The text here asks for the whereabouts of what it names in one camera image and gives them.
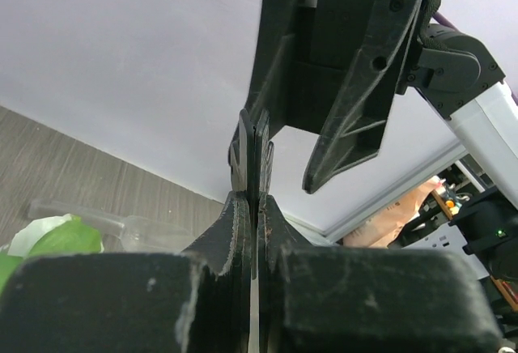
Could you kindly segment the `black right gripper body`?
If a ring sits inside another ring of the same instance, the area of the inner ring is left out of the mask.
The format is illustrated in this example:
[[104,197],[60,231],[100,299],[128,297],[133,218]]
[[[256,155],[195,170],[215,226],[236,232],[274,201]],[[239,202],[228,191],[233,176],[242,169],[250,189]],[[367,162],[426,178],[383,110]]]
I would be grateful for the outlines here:
[[321,131],[340,86],[370,34],[383,45],[405,26],[405,0],[304,0],[295,21],[286,124]]

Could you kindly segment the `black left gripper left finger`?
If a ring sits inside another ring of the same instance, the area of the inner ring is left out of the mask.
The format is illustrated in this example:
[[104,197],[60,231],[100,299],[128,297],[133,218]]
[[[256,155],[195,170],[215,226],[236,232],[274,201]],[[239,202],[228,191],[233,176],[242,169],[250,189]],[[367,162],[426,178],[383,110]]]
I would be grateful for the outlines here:
[[4,352],[245,352],[251,223],[231,192],[181,253],[34,257],[1,296]]

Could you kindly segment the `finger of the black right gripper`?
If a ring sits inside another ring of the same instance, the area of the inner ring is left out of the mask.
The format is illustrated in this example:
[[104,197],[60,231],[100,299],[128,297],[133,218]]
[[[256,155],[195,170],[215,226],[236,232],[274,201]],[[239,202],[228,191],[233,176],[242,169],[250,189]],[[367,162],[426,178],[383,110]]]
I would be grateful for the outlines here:
[[298,63],[307,39],[304,0],[262,0],[257,47],[245,108],[253,123],[270,115],[270,136],[285,126],[308,129]]
[[314,194],[336,175],[377,156],[422,0],[405,0],[405,26],[375,35],[357,52],[311,154],[303,188]]

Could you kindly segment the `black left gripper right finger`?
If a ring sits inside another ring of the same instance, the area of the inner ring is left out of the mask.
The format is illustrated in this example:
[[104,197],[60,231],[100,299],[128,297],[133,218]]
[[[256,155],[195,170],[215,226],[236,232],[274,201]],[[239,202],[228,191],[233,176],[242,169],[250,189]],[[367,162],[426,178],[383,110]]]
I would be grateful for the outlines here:
[[271,196],[257,215],[262,352],[495,352],[472,268],[432,249],[315,246]]

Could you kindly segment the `black bag clip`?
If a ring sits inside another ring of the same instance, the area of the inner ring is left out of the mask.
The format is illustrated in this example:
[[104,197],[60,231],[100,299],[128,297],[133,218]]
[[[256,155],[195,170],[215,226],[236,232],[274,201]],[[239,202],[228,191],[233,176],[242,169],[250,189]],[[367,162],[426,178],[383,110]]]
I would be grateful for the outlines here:
[[273,155],[268,111],[262,111],[258,120],[253,121],[248,111],[242,108],[229,147],[228,161],[231,187],[236,192],[244,193],[249,205],[270,191]]

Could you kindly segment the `clear plastic scoop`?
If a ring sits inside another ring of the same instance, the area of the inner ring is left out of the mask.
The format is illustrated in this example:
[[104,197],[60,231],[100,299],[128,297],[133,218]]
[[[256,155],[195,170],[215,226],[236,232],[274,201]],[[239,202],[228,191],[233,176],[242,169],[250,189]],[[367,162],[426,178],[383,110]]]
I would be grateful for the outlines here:
[[66,214],[76,215],[101,233],[117,238],[126,252],[178,253],[195,240],[185,228],[136,215],[123,217],[52,199],[34,199],[28,208],[30,219]]

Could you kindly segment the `green litter bag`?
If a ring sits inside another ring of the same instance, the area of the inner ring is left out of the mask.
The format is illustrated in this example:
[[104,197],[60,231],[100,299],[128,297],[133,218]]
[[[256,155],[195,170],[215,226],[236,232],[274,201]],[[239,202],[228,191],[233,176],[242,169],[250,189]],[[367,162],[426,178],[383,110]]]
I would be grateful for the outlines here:
[[1,291],[15,270],[30,257],[65,253],[102,253],[99,230],[72,214],[34,219],[1,246]]

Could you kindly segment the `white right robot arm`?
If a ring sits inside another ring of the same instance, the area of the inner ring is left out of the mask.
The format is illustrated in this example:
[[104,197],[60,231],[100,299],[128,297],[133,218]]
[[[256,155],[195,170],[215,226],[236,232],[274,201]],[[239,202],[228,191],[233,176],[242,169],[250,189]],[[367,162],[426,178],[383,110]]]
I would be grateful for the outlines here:
[[517,278],[510,215],[473,226],[517,201],[517,106],[478,39],[434,23],[440,0],[262,0],[248,97],[229,148],[232,187],[257,221],[272,137],[290,126],[317,135],[303,179],[313,194],[377,156],[395,95],[413,87],[449,124],[496,186],[461,214],[464,250],[493,278]]

